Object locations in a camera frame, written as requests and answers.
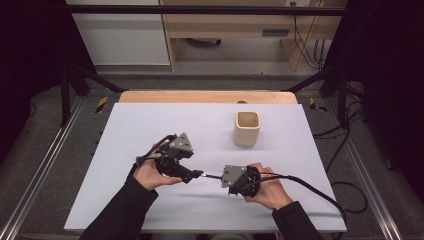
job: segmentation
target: white table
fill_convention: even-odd
[[[235,113],[254,110],[261,117],[256,145],[234,145]],[[65,225],[84,230],[122,187],[136,156],[169,134],[186,132],[194,155],[181,160],[189,169],[221,175],[224,165],[262,162],[334,198],[303,108],[298,104],[117,103]],[[338,210],[303,186],[283,180],[320,232],[346,231]],[[219,180],[162,186],[147,213],[145,232],[277,232],[271,211],[228,196]]]

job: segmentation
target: black cord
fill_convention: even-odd
[[[345,224],[347,224],[347,217],[346,217],[346,212],[343,208],[342,205],[340,205],[338,202],[336,202],[334,199],[332,199],[331,197],[327,196],[326,194],[324,194],[323,192],[319,191],[318,189],[314,188],[312,185],[310,185],[309,183],[303,181],[302,179],[298,178],[298,177],[293,177],[293,176],[286,176],[286,175],[280,175],[280,174],[276,174],[276,173],[261,173],[261,174],[270,174],[273,175],[272,177],[264,177],[259,179],[256,182],[253,182],[251,184],[248,184],[246,186],[244,186],[243,188],[241,188],[240,190],[244,190],[246,188],[249,188],[255,184],[264,182],[264,181],[268,181],[268,180],[272,180],[272,179],[288,179],[294,182],[297,182],[299,184],[301,184],[302,186],[306,187],[307,189],[311,190],[313,193],[317,194],[318,196],[324,198],[325,200],[327,200],[328,202],[330,202],[331,204],[333,204],[340,212],[343,221]]]
[[[323,66],[324,66],[324,61],[325,59],[324,57],[324,47],[325,47],[325,39],[322,39],[321,42],[321,51],[320,51],[320,56],[319,58],[317,57],[317,52],[318,52],[318,44],[319,44],[320,39],[316,39],[315,40],[315,46],[314,46],[314,60],[315,63],[318,65],[318,69],[319,71],[322,70]]]
[[[331,236],[333,237],[333,240],[342,239],[343,235],[344,235],[343,232],[338,233],[337,236],[334,236],[334,233],[331,234]]]
[[[364,111],[360,111],[358,114],[358,117],[352,118],[351,123],[355,122],[358,119],[364,119],[364,116],[363,116],[364,114],[365,114]]]
[[[354,102],[351,102],[348,106],[347,106],[347,109],[349,110],[350,109],[350,107],[352,107],[354,104],[361,104],[361,101],[354,101]]]
[[[336,157],[339,154],[340,150],[342,149],[343,145],[346,143],[348,137],[349,137],[349,129],[347,130],[346,135],[345,135],[342,143],[337,148],[336,152],[334,153],[333,157],[331,158],[330,163],[328,163],[327,167],[325,168],[326,174],[328,174],[328,171],[330,170],[331,165],[333,164],[334,160],[336,159]]]
[[[365,195],[364,191],[362,189],[360,189],[358,186],[356,186],[355,184],[350,183],[350,182],[344,182],[344,181],[334,182],[334,183],[331,184],[331,186],[342,185],[342,184],[351,186],[351,187],[355,188],[356,190],[358,190],[358,192],[362,195],[362,198],[364,199],[364,202],[365,202],[364,207],[359,209],[359,210],[350,210],[350,209],[346,209],[346,208],[344,210],[348,213],[353,213],[353,214],[364,213],[368,209],[368,205],[369,205],[368,198]]]
[[[312,60],[311,56],[309,55],[308,49],[306,48],[306,44],[302,39],[302,36],[299,33],[299,30],[297,29],[297,20],[296,20],[296,16],[293,16],[294,18],[294,43],[296,44],[297,48],[299,49],[300,53],[302,54],[303,58],[305,59],[306,63],[308,64],[309,67],[313,68],[313,69],[318,69],[317,68],[317,64]],[[309,63],[308,59],[306,58],[305,54],[303,53],[302,49],[300,48],[299,44],[297,43],[297,34],[299,34],[299,38],[300,41],[303,44],[303,48],[305,49],[306,55],[309,58],[309,61],[311,61],[312,63],[314,63],[315,66],[311,66],[311,64]]]
[[[334,135],[334,136],[329,136],[329,137],[316,137],[315,139],[322,139],[322,140],[325,140],[325,139],[334,139],[334,138],[337,138],[337,137],[343,136],[343,135],[345,135],[346,133],[347,133],[347,131],[342,132],[342,133],[339,133],[339,134]]]
[[[137,157],[136,162],[133,164],[130,172],[128,173],[127,179],[134,174],[135,170],[137,170],[137,168],[141,165],[141,163],[144,160],[146,160],[153,153],[153,151],[155,151],[163,142],[165,142],[166,140],[173,140],[175,138],[176,138],[175,135],[168,135],[162,138],[159,142],[157,142],[145,155],[141,157]]]
[[[355,112],[353,112],[352,113],[352,115],[348,118],[348,120],[349,120],[349,123],[353,123],[354,122],[354,118],[357,116],[357,115],[360,115],[360,114],[363,114],[364,113],[364,111],[362,110],[362,109],[358,109],[358,110],[356,110]]]
[[[332,132],[335,132],[337,129],[339,129],[339,128],[341,128],[341,127],[342,127],[342,125],[338,125],[338,126],[336,126],[336,127],[332,128],[332,129],[330,129],[330,130],[327,130],[327,131],[325,131],[325,132],[314,134],[314,135],[313,135],[313,137],[314,137],[314,138],[317,138],[317,137],[321,137],[321,136],[324,136],[324,135],[330,134],[330,133],[332,133]]]
[[[34,111],[29,115],[28,118],[32,118],[35,115],[35,113],[37,112],[37,105],[31,103],[31,107],[34,107]]]
[[[354,97],[352,97],[351,95],[353,95],[353,96],[355,96],[355,97],[357,97],[358,99],[364,99],[364,94],[363,93],[361,93],[361,92],[358,92],[358,91],[356,91],[354,88],[352,88],[352,87],[350,87],[350,88],[348,88],[347,90],[346,90],[346,92],[348,93],[348,95],[351,97],[351,98],[353,98],[353,99],[355,99]]]

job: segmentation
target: white cabinet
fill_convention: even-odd
[[[68,4],[158,5],[157,0],[67,0]],[[162,17],[73,14],[94,65],[169,65]]]

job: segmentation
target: ceramic cup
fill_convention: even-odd
[[[234,143],[239,147],[253,147],[258,138],[260,128],[261,121],[257,112],[237,112],[234,126]]]

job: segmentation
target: person's hand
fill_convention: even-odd
[[[153,159],[147,159],[135,170],[134,178],[147,190],[151,191],[162,185],[173,185],[182,182],[178,177],[166,177],[158,172]]]
[[[256,167],[260,173],[274,173],[271,168],[263,168],[260,163],[251,164],[250,166]],[[271,174],[261,174],[261,178],[272,177]],[[246,202],[260,203],[268,209],[278,210],[290,203],[293,200],[284,190],[283,185],[279,179],[267,180],[260,183],[260,189],[255,197],[245,197]]]

